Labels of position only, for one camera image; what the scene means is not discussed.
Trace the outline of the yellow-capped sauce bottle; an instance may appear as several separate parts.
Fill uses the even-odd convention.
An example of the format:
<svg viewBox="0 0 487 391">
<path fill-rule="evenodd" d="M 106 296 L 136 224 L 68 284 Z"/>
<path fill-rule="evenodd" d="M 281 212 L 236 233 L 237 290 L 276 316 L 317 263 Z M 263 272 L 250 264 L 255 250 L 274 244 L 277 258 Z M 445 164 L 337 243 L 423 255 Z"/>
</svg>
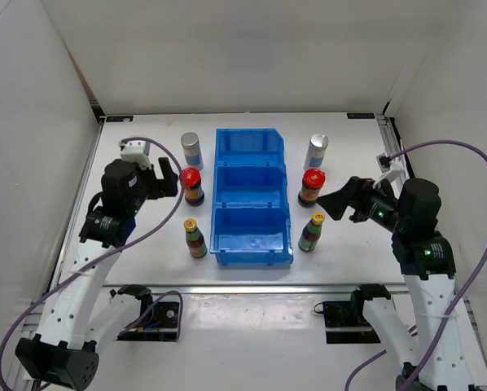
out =
<svg viewBox="0 0 487 391">
<path fill-rule="evenodd" d="M 186 232 L 186 245 L 190 255 L 194 258 L 201 258 L 207 254 L 207 246 L 204 235 L 193 218 L 188 218 L 183 223 Z"/>
<path fill-rule="evenodd" d="M 322 234 L 322 225 L 325 221 L 324 212 L 314 212 L 298 240 L 298 247 L 303 252 L 315 250 L 317 242 Z"/>
</svg>

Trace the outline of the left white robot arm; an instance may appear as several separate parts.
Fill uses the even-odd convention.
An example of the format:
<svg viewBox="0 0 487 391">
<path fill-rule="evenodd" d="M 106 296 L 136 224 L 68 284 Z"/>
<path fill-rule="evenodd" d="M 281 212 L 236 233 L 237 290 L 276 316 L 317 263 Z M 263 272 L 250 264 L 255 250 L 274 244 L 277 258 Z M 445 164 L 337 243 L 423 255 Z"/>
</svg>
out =
<svg viewBox="0 0 487 391">
<path fill-rule="evenodd" d="M 178 195 L 179 176 L 167 158 L 158 163 L 162 178 L 156 177 L 147 157 L 120 158 L 106 166 L 102 189 L 86 211 L 71 274 L 55 287 L 55 303 L 34 337 L 20 339 L 15 348 L 15 356 L 35 380 L 85 390 L 107 344 L 153 324 L 156 302 L 143 285 L 122 286 L 107 309 L 98 315 L 92 311 L 144 202 Z"/>
</svg>

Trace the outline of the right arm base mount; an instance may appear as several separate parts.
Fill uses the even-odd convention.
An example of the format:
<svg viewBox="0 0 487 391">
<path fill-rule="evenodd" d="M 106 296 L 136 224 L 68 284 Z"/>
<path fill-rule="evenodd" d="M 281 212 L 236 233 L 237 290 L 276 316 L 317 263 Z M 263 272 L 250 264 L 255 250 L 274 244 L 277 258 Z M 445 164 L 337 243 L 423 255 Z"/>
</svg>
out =
<svg viewBox="0 0 487 391">
<path fill-rule="evenodd" d="M 366 301 L 391 299 L 384 285 L 359 285 L 345 301 L 321 301 L 314 305 L 315 314 L 323 316 L 328 345 L 379 344 L 373 327 L 362 315 Z"/>
</svg>

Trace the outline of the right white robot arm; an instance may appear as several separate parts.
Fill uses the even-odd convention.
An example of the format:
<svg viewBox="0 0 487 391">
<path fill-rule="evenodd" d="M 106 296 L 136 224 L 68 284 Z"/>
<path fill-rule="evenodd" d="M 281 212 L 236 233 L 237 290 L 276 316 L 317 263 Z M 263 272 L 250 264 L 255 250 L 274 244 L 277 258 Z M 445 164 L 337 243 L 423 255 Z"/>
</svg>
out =
<svg viewBox="0 0 487 391">
<path fill-rule="evenodd" d="M 353 209 L 350 221 L 371 220 L 392 235 L 393 255 L 410 294 L 414 331 L 401 321 L 385 286 L 364 284 L 351 296 L 349 317 L 370 324 L 399 371 L 396 386 L 409 390 L 475 390 L 463 352 L 454 300 L 455 264 L 448 240 L 436 229 L 441 198 L 437 185 L 405 181 L 395 196 L 387 179 L 351 177 L 317 203 L 335 221 Z"/>
</svg>

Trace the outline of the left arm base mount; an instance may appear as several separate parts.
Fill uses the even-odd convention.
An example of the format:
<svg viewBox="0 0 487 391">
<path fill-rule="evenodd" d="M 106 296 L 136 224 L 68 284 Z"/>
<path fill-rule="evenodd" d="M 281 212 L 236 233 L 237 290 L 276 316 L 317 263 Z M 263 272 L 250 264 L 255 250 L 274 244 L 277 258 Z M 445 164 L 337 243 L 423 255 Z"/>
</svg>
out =
<svg viewBox="0 0 487 391">
<path fill-rule="evenodd" d="M 178 342 L 184 304 L 181 293 L 171 290 L 154 298 L 150 288 L 127 284 L 110 290 L 109 294 L 111 299 L 118 295 L 133 297 L 139 302 L 140 315 L 143 315 L 135 326 L 122 330 L 116 341 Z"/>
</svg>

